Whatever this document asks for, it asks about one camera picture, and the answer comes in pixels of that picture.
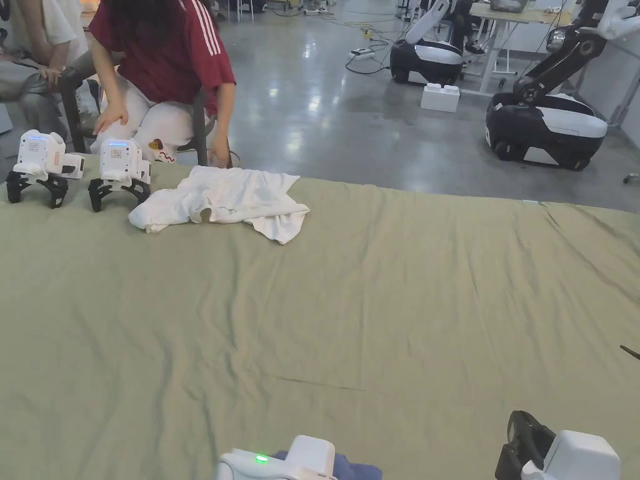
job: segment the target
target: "white pants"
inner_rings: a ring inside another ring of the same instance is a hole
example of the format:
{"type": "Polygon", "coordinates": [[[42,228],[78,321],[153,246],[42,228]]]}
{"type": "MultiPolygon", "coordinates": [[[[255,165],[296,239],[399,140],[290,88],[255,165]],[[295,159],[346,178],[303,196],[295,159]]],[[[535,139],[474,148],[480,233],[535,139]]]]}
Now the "white pants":
{"type": "MultiPolygon", "coordinates": [[[[189,143],[193,137],[193,107],[178,102],[154,103],[124,77],[117,75],[117,79],[129,121],[126,125],[117,121],[98,134],[91,153],[100,154],[100,146],[108,138],[132,138],[142,148],[145,160],[175,162],[176,149],[189,143]]],[[[105,99],[102,111],[106,106],[105,99]]]]}

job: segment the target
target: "white block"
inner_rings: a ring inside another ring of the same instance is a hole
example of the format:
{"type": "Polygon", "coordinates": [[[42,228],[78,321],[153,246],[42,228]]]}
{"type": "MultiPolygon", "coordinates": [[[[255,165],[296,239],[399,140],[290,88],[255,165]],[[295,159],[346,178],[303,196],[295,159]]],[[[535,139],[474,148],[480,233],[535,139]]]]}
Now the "white block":
{"type": "Polygon", "coordinates": [[[422,92],[421,108],[429,110],[455,112],[460,100],[460,91],[457,86],[445,85],[441,87],[439,83],[428,83],[422,92]]]}

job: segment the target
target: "desk leg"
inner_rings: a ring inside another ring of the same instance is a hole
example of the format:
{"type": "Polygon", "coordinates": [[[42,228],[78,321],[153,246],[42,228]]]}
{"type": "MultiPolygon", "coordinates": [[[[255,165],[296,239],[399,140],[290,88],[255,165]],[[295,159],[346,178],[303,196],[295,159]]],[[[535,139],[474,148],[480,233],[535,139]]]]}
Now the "desk leg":
{"type": "Polygon", "coordinates": [[[504,20],[496,20],[495,21],[495,31],[493,32],[493,36],[491,40],[489,40],[489,59],[484,63],[482,68],[482,83],[480,84],[480,93],[486,93],[489,87],[489,80],[491,79],[491,74],[493,73],[493,68],[495,66],[495,61],[498,59],[498,49],[495,48],[495,41],[498,38],[502,38],[502,34],[504,32],[504,26],[506,25],[506,21],[504,20]]]}

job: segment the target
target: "person's knee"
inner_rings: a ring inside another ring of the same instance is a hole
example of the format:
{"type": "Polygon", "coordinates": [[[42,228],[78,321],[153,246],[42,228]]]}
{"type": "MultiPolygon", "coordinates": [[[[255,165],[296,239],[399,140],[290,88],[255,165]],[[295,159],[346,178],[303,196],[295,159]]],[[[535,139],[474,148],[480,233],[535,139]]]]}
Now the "person's knee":
{"type": "Polygon", "coordinates": [[[49,107],[48,100],[37,93],[25,93],[19,98],[20,106],[27,114],[38,113],[49,107]]]}

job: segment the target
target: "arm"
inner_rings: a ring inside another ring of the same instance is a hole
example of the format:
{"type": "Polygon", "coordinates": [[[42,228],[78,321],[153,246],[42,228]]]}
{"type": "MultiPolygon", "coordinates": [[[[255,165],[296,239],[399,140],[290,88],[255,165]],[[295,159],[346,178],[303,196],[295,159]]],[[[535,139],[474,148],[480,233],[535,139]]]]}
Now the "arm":
{"type": "Polygon", "coordinates": [[[218,134],[223,134],[225,138],[229,133],[229,123],[231,114],[234,112],[234,102],[236,100],[236,84],[223,83],[218,87],[218,134]]]}
{"type": "Polygon", "coordinates": [[[93,35],[91,41],[91,55],[95,71],[98,73],[102,88],[107,94],[109,104],[95,123],[94,134],[104,132],[113,122],[120,120],[122,125],[129,121],[129,114],[124,98],[118,87],[115,67],[111,52],[122,52],[123,45],[113,33],[109,11],[100,4],[89,25],[89,32],[93,35]]]}
{"type": "Polygon", "coordinates": [[[194,0],[184,2],[184,33],[190,46],[191,64],[205,91],[217,95],[218,123],[211,140],[209,164],[225,168],[231,164],[228,132],[236,98],[236,79],[225,46],[205,6],[194,0]]]}
{"type": "Polygon", "coordinates": [[[71,42],[54,45],[51,47],[51,60],[49,68],[61,72],[67,66],[67,56],[69,54],[69,45],[71,42]]]}
{"type": "Polygon", "coordinates": [[[97,40],[94,40],[91,43],[91,56],[93,57],[95,71],[98,73],[98,78],[100,79],[100,83],[108,100],[107,108],[95,123],[93,133],[98,134],[105,131],[107,127],[117,120],[120,120],[122,125],[126,125],[129,121],[129,114],[124,99],[122,98],[122,93],[118,87],[111,52],[104,48],[97,40]]]}
{"type": "Polygon", "coordinates": [[[49,65],[52,52],[45,37],[42,0],[19,0],[18,7],[24,17],[34,59],[41,65],[49,65]]]}

